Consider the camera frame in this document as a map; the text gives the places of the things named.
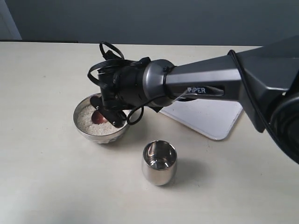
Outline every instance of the stainless steel bowl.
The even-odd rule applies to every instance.
[[[118,130],[117,132],[114,132],[114,133],[108,134],[108,135],[90,135],[90,134],[83,132],[82,130],[80,130],[78,128],[78,123],[77,123],[78,115],[84,107],[90,105],[89,99],[93,96],[100,97],[101,94],[97,93],[97,94],[94,94],[94,95],[91,95],[91,96],[85,98],[78,104],[78,106],[76,107],[76,109],[74,111],[73,120],[74,120],[77,130],[88,140],[94,141],[99,144],[107,144],[107,143],[116,141],[117,139],[121,138],[124,135],[124,133],[128,130],[128,128],[129,128],[128,124],[125,124],[125,126],[122,129]]]
[[[149,143],[143,150],[142,172],[154,185],[167,184],[177,171],[177,152],[167,141]]]

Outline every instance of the uncooked rice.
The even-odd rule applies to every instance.
[[[121,128],[116,128],[109,122],[102,123],[102,124],[94,124],[92,122],[92,114],[95,111],[94,107],[88,105],[82,109],[82,111],[78,115],[78,128],[90,135],[108,135],[114,132],[119,131]]]

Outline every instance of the white plate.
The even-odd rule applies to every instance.
[[[210,139],[222,140],[228,136],[242,107],[233,101],[198,99],[176,101],[160,112]]]

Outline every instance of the white table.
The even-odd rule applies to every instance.
[[[132,60],[176,65],[252,48],[119,47]],[[95,44],[0,42],[0,223],[298,223],[299,166],[245,114],[220,142],[150,109],[118,143],[81,136],[72,114],[99,91],[86,77],[99,61]],[[141,171],[143,147],[156,139],[178,152],[167,187]]]

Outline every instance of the metal cup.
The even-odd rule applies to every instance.
[[[167,184],[177,171],[177,152],[163,140],[149,143],[143,150],[142,172],[154,185]]]

